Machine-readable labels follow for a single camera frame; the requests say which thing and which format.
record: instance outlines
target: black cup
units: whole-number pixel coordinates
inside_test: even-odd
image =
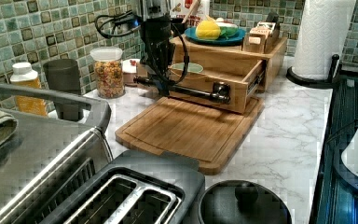
[[[180,35],[187,29],[187,22],[182,23],[182,21],[183,18],[171,18],[171,30],[173,30],[173,36],[178,36],[176,29],[179,31]]]
[[[53,60],[43,64],[43,70],[49,89],[81,95],[77,61],[73,59]],[[59,119],[71,121],[83,119],[83,109],[75,102],[65,105],[54,102],[54,106]]]

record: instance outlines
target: paper towel roll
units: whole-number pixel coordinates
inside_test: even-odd
[[[306,0],[293,71],[327,79],[333,54],[341,56],[356,0]]]

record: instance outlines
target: cereal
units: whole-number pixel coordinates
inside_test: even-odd
[[[124,94],[123,70],[120,61],[96,62],[94,72],[100,97],[115,98]]]

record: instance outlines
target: paper towel holder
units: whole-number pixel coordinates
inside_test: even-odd
[[[338,76],[334,76],[338,60],[339,60],[339,55],[334,54],[332,56],[330,71],[328,73],[328,77],[326,80],[315,80],[315,79],[311,79],[311,78],[300,77],[293,71],[293,67],[289,67],[287,69],[286,77],[290,81],[296,83],[297,85],[303,86],[303,87],[320,89],[320,90],[334,89],[336,87],[336,85],[338,84],[338,80],[339,80]],[[341,66],[342,66],[342,64],[338,65],[338,69],[337,69],[338,71],[340,70]]]

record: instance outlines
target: glass jar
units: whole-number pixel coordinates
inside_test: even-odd
[[[116,98],[125,92],[122,53],[121,49],[115,47],[103,47],[90,52],[95,61],[94,73],[97,80],[98,96],[101,98]]]

